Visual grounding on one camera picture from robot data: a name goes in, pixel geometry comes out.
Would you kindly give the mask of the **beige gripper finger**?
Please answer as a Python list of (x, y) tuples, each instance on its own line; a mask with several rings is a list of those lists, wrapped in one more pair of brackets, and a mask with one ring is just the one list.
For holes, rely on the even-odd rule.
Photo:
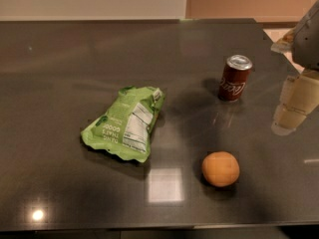
[(292, 45), (294, 43), (294, 31), (289, 30), (279, 40), (274, 42), (271, 46), (271, 50), (275, 53), (287, 53), (292, 51)]

